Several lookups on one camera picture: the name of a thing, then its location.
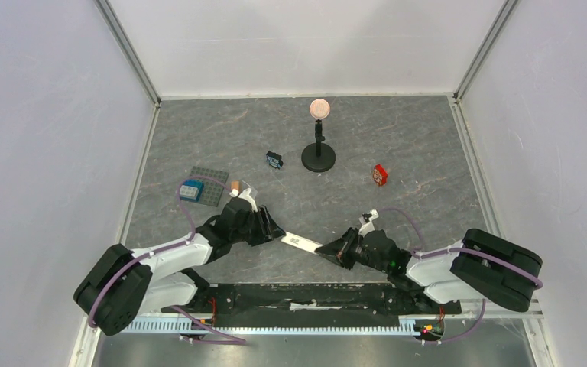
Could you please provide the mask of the white remote control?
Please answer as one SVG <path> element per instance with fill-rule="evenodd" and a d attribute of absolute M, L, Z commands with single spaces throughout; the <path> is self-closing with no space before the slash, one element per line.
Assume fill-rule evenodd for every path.
<path fill-rule="evenodd" d="M 287 245 L 291 245 L 295 248 L 304 250 L 305 252 L 309 253 L 315 253 L 318 248 L 323 246 L 318 242 L 314 242 L 312 240 L 306 239 L 302 236 L 295 235 L 290 232 L 286 232 L 285 236 L 281 238 L 281 241 Z"/>

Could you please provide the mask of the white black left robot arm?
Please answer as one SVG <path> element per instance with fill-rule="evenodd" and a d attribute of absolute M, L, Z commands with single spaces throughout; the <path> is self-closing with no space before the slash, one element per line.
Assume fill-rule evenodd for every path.
<path fill-rule="evenodd" d="M 236 197 L 178 239 L 135 250 L 122 244 L 108 247 L 73 300 L 89 325 L 107 336 L 123 331 L 138 315 L 166 307 L 200 312 L 209 303 L 209 292 L 188 270 L 227 255 L 237 243 L 262 245 L 284 235 L 265 206 Z"/>

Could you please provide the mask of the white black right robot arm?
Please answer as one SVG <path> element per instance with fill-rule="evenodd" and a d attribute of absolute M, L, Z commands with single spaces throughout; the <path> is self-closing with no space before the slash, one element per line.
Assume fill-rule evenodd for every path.
<path fill-rule="evenodd" d="M 468 299 L 525 312 L 534 291 L 543 287 L 539 255 L 481 229 L 469 229 L 462 240 L 432 252 L 411 252 L 383 230 L 360 235 L 351 228 L 314 252 L 342 268 L 360 264 L 384 273 L 411 294 L 411 303 L 421 312 Z"/>

